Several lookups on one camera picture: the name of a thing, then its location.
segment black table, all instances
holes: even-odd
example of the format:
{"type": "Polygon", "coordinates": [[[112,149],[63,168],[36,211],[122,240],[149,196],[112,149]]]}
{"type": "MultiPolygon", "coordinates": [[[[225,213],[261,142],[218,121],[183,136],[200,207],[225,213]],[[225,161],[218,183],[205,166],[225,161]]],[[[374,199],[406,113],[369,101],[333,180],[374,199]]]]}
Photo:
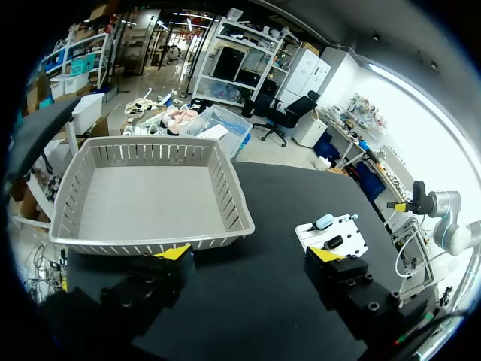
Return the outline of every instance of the black table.
{"type": "MultiPolygon", "coordinates": [[[[173,309],[135,344],[168,360],[357,359],[356,341],[327,312],[304,273],[298,224],[325,213],[359,214],[369,272],[398,289],[395,249],[379,217],[349,177],[278,165],[234,164],[256,225],[232,245],[195,253],[196,272],[173,309]]],[[[68,288],[98,300],[124,275],[125,257],[69,253],[68,288]]]]}

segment black chair back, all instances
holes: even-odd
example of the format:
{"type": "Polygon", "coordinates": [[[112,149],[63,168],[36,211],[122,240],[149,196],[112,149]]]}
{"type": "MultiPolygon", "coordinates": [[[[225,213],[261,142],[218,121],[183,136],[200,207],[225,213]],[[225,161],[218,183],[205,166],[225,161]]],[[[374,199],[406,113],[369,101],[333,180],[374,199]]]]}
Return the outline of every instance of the black chair back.
{"type": "Polygon", "coordinates": [[[297,119],[302,117],[304,114],[310,112],[317,106],[317,103],[312,99],[303,96],[289,105],[286,109],[292,111],[297,116],[297,119]]]}

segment white cabinet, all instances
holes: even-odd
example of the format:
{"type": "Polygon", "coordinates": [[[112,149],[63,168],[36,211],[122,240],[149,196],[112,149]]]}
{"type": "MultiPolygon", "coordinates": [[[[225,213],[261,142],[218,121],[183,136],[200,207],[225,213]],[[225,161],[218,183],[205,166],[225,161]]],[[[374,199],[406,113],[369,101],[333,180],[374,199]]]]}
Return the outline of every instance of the white cabinet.
{"type": "Polygon", "coordinates": [[[325,77],[328,76],[328,73],[330,70],[331,70],[331,66],[325,63],[324,60],[319,59],[312,74],[307,79],[307,82],[305,83],[299,95],[307,96],[310,90],[313,90],[314,92],[317,93],[325,77]]]}
{"type": "Polygon", "coordinates": [[[313,112],[310,111],[298,121],[292,137],[299,145],[312,148],[327,127],[321,120],[314,119],[313,112]]]}
{"type": "Polygon", "coordinates": [[[300,49],[292,60],[291,73],[283,89],[297,96],[306,96],[310,90],[318,92],[331,66],[308,49],[300,49]]]}

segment shelf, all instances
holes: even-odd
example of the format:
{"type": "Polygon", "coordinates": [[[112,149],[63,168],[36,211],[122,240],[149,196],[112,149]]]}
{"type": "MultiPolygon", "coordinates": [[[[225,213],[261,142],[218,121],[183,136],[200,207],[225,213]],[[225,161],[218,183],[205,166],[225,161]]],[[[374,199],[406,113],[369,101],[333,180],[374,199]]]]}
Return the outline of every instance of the shelf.
{"type": "Polygon", "coordinates": [[[292,54],[287,53],[284,49],[279,49],[279,51],[285,53],[286,55],[292,56],[292,54]]]}
{"type": "Polygon", "coordinates": [[[89,73],[95,73],[96,71],[98,71],[98,67],[92,69],[91,71],[89,71],[89,73]]]}
{"type": "Polygon", "coordinates": [[[210,100],[211,102],[218,102],[218,103],[226,103],[226,104],[229,104],[229,105],[235,105],[237,107],[243,107],[244,106],[243,103],[231,102],[230,100],[214,98],[212,96],[203,96],[202,94],[198,94],[198,93],[195,94],[195,97],[200,98],[200,99],[210,100]]]}
{"type": "Polygon", "coordinates": [[[260,32],[258,30],[255,30],[255,29],[251,29],[250,27],[248,26],[245,26],[245,25],[242,25],[242,24],[239,24],[239,23],[236,23],[235,21],[231,21],[231,20],[224,20],[224,24],[228,24],[228,25],[232,25],[232,26],[235,26],[239,29],[243,29],[243,30],[246,30],[247,32],[253,32],[254,34],[257,34],[259,36],[262,36],[263,38],[266,38],[268,39],[269,41],[273,41],[274,43],[279,43],[282,39],[276,39],[276,38],[272,38],[270,35],[267,35],[265,34],[264,32],[260,32]]]}
{"type": "Polygon", "coordinates": [[[55,50],[53,53],[47,55],[44,57],[44,59],[42,60],[42,62],[44,62],[45,60],[51,58],[52,56],[56,55],[57,53],[61,52],[63,49],[65,49],[66,47],[61,47],[60,49],[58,50],[55,50]]]}
{"type": "Polygon", "coordinates": [[[65,64],[70,64],[70,63],[73,62],[75,59],[81,58],[82,56],[89,55],[89,54],[100,54],[101,52],[102,52],[102,50],[97,50],[97,51],[91,51],[90,53],[85,53],[85,54],[82,54],[82,55],[77,55],[77,56],[75,56],[73,59],[67,60],[67,61],[65,62],[65,64]]]}
{"type": "Polygon", "coordinates": [[[275,65],[272,65],[272,68],[278,70],[278,71],[281,71],[282,73],[286,73],[288,74],[289,73],[289,70],[284,70],[284,69],[281,69],[279,68],[278,66],[275,66],[275,65]]]}
{"type": "Polygon", "coordinates": [[[217,38],[228,40],[228,41],[233,41],[234,43],[242,44],[242,45],[245,45],[246,47],[251,47],[253,49],[256,49],[258,51],[262,51],[263,53],[266,53],[266,54],[271,55],[271,56],[274,55],[274,53],[272,53],[271,51],[265,49],[264,47],[258,47],[257,45],[254,45],[250,41],[249,42],[242,41],[242,40],[239,40],[239,39],[236,39],[236,38],[231,38],[230,36],[226,36],[226,35],[217,35],[217,38]]]}
{"type": "Polygon", "coordinates": [[[243,88],[246,88],[246,89],[249,89],[249,90],[252,90],[252,91],[256,90],[256,88],[254,86],[250,86],[250,85],[246,85],[246,84],[242,84],[242,83],[237,83],[235,81],[219,79],[218,77],[210,77],[208,75],[201,75],[201,78],[219,81],[220,83],[227,83],[227,84],[231,84],[231,85],[241,86],[243,88]]]}
{"type": "Polygon", "coordinates": [[[45,71],[45,74],[50,74],[50,73],[54,72],[55,70],[60,69],[61,67],[62,67],[62,64],[57,65],[56,67],[51,68],[49,71],[45,71]]]}
{"type": "Polygon", "coordinates": [[[108,35],[108,32],[102,32],[101,34],[93,35],[89,38],[82,39],[82,40],[80,40],[76,43],[73,43],[73,44],[69,45],[68,47],[76,47],[76,46],[78,46],[82,43],[85,43],[87,41],[92,41],[92,40],[99,39],[99,38],[102,38],[102,37],[107,37],[107,35],[108,35]]]}

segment white tray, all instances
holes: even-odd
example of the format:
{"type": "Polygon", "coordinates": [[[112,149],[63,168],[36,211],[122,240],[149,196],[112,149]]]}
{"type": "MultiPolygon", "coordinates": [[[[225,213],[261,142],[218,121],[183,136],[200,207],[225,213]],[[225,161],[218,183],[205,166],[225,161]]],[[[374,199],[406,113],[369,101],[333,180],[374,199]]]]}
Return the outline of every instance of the white tray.
{"type": "Polygon", "coordinates": [[[348,214],[335,217],[331,226],[323,231],[313,230],[308,231],[313,224],[305,223],[295,227],[295,234],[301,242],[304,252],[308,246],[321,249],[324,243],[340,235],[343,238],[343,243],[330,252],[338,256],[347,256],[349,254],[360,257],[368,250],[368,245],[363,239],[360,231],[354,220],[344,221],[349,218],[348,214]]]}
{"type": "Polygon", "coordinates": [[[88,139],[55,201],[50,239],[79,253],[227,246],[254,232],[230,160],[211,139],[88,139]]]}

